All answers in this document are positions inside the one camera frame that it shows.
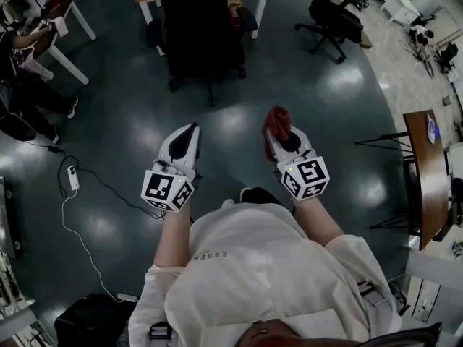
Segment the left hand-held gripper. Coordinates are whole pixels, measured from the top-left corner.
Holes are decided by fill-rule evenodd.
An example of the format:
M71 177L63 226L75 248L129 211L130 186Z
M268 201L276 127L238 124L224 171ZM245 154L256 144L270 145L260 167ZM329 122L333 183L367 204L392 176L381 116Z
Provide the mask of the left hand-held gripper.
M197 122L172 132L145 172L141 198L152 207L179 213L195 191L201 129Z

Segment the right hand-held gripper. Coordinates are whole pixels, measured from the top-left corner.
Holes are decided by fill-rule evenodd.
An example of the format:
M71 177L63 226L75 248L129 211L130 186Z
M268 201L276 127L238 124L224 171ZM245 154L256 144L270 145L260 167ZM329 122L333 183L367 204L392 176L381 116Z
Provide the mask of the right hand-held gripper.
M322 194L330 176L324 159L317 156L307 135L291 126L283 145L277 137L265 130L266 140L280 174L279 181L293 199L302 201Z

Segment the red cloth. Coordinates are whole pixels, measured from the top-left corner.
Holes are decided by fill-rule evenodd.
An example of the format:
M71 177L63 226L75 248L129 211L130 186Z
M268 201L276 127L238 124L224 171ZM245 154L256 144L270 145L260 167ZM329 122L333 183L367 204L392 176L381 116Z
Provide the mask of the red cloth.
M291 125L291 116L282 106L274 106L266 116L262 133L264 137L266 157L270 162L273 162L273 153L268 142L267 131L269 131L272 136L279 139L280 142L286 142L291 134Z

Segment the black chair armrest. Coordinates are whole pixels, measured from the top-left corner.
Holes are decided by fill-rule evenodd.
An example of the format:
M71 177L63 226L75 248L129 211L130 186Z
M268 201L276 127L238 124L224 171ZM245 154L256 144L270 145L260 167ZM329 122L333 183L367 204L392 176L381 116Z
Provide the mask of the black chair armrest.
M148 47L156 46L163 51L164 41L162 38L162 20L160 18L148 23L145 31L145 40Z
M247 7L237 7L235 11L240 20L239 26L242 32L251 33L258 29L254 14Z

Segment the person's left forearm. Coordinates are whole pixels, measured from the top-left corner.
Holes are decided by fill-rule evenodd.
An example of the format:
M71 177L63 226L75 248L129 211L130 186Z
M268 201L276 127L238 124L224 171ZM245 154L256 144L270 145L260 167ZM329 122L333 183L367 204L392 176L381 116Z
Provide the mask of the person's left forearm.
M166 213L153 261L157 267L185 267L190 261L190 213L189 203L178 213Z

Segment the person's right forearm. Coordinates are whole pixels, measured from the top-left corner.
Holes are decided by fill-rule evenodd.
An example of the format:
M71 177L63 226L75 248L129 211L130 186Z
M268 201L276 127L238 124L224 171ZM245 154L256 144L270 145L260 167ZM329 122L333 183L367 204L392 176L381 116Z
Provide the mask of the person's right forearm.
M344 235L341 227L317 197L296 201L294 209L295 220L301 229L310 240L322 247Z

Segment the person's black trousers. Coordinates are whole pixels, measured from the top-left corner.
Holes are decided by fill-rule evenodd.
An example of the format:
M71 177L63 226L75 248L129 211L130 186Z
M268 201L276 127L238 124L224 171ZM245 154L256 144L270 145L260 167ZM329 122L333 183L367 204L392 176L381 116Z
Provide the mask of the person's black trousers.
M266 191L265 189L261 187L254 187L251 189L252 190L247 196L247 201L241 203L250 203L256 205L275 204L283 206L278 199L276 199L270 192Z

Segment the white power strip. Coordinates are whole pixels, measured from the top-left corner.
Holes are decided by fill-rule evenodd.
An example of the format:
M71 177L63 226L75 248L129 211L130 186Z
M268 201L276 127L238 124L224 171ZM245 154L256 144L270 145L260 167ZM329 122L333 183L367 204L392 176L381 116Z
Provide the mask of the white power strip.
M77 176L77 167L75 165L70 165L67 168L67 173L71 189L75 192L78 191L80 189L80 182Z

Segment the person's white shirt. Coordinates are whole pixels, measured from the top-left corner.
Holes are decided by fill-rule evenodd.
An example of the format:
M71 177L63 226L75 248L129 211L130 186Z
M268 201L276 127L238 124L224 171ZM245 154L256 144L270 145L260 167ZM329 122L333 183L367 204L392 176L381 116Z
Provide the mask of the person's white shirt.
M233 347L254 322L279 319L303 338L358 342L396 332L401 318L366 241L310 240L275 204L240 203L195 221L185 267L151 266L128 323L130 347Z

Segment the dark table white legs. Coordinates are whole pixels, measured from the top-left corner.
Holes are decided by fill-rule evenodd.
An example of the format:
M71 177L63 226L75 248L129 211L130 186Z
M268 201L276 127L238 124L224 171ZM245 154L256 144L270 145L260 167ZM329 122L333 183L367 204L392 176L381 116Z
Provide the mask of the dark table white legs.
M69 13L72 13L80 24L81 28L86 32L89 39L92 41L96 40L96 35L93 32L92 28L89 26L88 22L82 15L81 11L78 9L75 0L67 0L66 4L62 7L59 7L52 12L48 13L45 19L54 19L57 17L63 17L66 22L66 18ZM79 80L83 85L89 83L89 79L56 47L56 40L59 37L57 31L55 33L48 33L40 38L33 44L34 48L34 58L39 58L45 53L49 53L57 62L59 62L70 74L72 74L77 80Z

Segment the red and yellow object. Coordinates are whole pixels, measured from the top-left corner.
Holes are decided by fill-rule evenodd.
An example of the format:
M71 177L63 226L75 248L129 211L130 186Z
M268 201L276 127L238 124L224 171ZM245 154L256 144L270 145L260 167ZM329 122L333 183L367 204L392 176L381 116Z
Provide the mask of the red and yellow object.
M237 13L237 8L242 7L243 3L240 0L227 0L227 6L229 9L230 23L238 30L241 25L241 19Z

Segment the pink garment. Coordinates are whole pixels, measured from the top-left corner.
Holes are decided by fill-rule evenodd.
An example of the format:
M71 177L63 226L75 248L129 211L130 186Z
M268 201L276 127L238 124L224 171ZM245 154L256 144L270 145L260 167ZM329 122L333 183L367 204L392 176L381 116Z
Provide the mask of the pink garment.
M65 19L63 17L57 17L52 19L52 22L56 28L57 33L59 34L59 37L62 38L65 35L68 34L69 30L67 28Z
M25 60L21 63L20 68L30 73L37 74L44 82L52 81L54 78L53 72L47 70L47 68L45 68L42 64L33 58L33 52L30 52L25 57Z

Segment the black bag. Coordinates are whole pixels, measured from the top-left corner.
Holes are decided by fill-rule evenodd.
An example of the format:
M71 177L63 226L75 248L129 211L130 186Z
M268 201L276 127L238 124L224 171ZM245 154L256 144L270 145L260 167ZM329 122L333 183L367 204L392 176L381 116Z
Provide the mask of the black bag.
M57 347L117 347L134 308L103 294L77 300L55 319Z

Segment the storage shelf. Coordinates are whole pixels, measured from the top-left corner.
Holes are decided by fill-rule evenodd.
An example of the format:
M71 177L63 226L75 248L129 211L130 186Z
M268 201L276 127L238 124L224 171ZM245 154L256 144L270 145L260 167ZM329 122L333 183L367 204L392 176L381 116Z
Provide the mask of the storage shelf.
M3 342L17 347L30 347L31 326L37 321L27 301L21 295L9 259L0 249L0 345Z

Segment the wooden desk black frame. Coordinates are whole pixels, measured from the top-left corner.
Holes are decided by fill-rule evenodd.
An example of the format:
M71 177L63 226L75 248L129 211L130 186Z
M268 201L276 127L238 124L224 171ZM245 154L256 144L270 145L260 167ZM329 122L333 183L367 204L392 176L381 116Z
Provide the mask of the wooden desk black frame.
M372 225L371 230L406 229L419 239L423 250L441 232L448 219L449 179L446 157L441 138L433 145L429 142L426 116L437 123L432 110L403 115L405 132L384 134L374 139L356 141L356 146L376 147L402 153L404 167L413 165L416 170L415 185L408 194L408 206L394 216Z

